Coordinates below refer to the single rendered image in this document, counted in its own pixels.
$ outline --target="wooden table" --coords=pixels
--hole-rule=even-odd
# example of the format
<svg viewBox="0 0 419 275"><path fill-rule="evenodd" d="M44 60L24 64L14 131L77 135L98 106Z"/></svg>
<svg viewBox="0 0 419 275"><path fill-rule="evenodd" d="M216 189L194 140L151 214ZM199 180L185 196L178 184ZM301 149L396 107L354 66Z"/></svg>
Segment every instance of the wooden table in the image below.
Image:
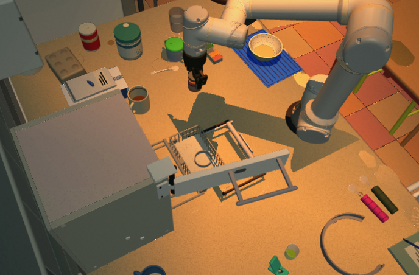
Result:
<svg viewBox="0 0 419 275"><path fill-rule="evenodd" d="M401 82L419 104L419 0L401 0L392 4L392 55L385 68ZM401 142L405 146L419 132L419 124Z"/></svg>
<svg viewBox="0 0 419 275"><path fill-rule="evenodd" d="M131 274L148 265L162 266L168 275L270 274L267 268L274 255L291 274L335 274L321 252L320 235L327 221L345 212L361 214L365 219L362 223L342 220L330 226L325 245L334 263L361 274L384 263L380 275L402 274L387 248L418 231L408 219L413 214L419 220L418 202L342 116L325 144L309 144L294 135L284 117L288 106L300 99L304 87L293 77L266 88L232 49L222 46L216 49L224 60L215 65L206 62L204 70L209 79L199 93L188 90L182 64L176 72L150 74L168 65L161 59L164 41L173 35L168 10L192 5L204 6L215 18L220 18L224 8L210 0L177 0L97 26L102 43L97 52L86 52L77 33L37 48L44 57L69 47L87 72L117 66L129 86L145 86L150 92L151 109L135 117L152 144L197 124L208 128L230 119L255 156L287 148L290 157L285 168L298 190L237 207L235 194L221 201L213 189L208 189L205 195L173 210L173 232L92 274ZM108 44L114 41L114 27L126 21L141 28L143 55L135 61L123 60L116 44ZM68 106L47 65L37 75L12 77L12 83L28 120ZM245 158L225 131L209 136L220 157L225 163ZM169 155L166 149L156 153L159 158ZM381 223L355 193L348 191L349 184L355 184L376 199L370 187L359 181L361 175L367 175L373 185L382 186L399 208L389 214L387 222ZM283 184L281 172L270 172L242 195L245 199L255 197L279 190ZM172 204L193 195L174 197ZM291 243L300 248L300 254L289 261L284 251Z"/></svg>

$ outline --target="tile floor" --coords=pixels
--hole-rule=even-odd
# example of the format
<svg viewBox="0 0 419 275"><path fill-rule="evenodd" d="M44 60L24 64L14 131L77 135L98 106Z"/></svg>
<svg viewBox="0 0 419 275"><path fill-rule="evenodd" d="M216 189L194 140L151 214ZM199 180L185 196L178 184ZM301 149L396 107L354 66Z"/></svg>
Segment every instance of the tile floor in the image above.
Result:
<svg viewBox="0 0 419 275"><path fill-rule="evenodd" d="M165 4L172 0L158 0ZM152 7L153 0L146 0ZM346 26L329 21L262 20L309 76L329 74ZM369 76L357 94L351 93L341 115L379 158L408 186L419 180L419 133L404 147L400 142L419 123L419 113L408 117L391 136L389 130L412 99L388 72Z"/></svg>

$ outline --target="green lid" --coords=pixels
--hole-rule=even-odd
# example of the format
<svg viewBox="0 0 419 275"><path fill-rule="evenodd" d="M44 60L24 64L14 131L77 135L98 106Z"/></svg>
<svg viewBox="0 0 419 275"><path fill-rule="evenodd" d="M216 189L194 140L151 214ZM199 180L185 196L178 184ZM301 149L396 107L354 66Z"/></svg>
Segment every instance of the green lid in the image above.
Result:
<svg viewBox="0 0 419 275"><path fill-rule="evenodd" d="M170 52L180 52L183 50L183 40L179 37L172 37L165 40L165 48Z"/></svg>
<svg viewBox="0 0 419 275"><path fill-rule="evenodd" d="M114 28L114 37L120 43L132 43L141 37L141 29L138 25L131 22L125 22Z"/></svg>

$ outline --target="white bowl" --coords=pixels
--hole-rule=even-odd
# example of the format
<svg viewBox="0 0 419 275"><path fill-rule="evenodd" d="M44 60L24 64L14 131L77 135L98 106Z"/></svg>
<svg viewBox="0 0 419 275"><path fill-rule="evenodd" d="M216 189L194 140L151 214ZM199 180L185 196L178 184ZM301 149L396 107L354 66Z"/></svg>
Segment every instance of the white bowl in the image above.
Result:
<svg viewBox="0 0 419 275"><path fill-rule="evenodd" d="M256 54L255 49L260 45L270 46L274 50L274 55L271 57L263 57ZM273 36L272 34L260 33L251 38L249 41L249 49L259 61L267 62L273 60L281 54L281 51L283 50L283 44L281 43L280 39Z"/></svg>

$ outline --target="white jar with teal lid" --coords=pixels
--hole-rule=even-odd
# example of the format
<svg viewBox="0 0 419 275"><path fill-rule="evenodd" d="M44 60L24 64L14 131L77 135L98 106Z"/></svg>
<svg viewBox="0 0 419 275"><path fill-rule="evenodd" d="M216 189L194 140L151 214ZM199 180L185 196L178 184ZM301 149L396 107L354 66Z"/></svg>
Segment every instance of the white jar with teal lid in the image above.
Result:
<svg viewBox="0 0 419 275"><path fill-rule="evenodd" d="M119 55L125 60L135 60L142 55L141 29L138 25L125 22L114 28L114 38Z"/></svg>
<svg viewBox="0 0 419 275"><path fill-rule="evenodd" d="M183 40L179 37L172 37L165 40L165 49L167 50L167 58L171 62L182 60Z"/></svg>

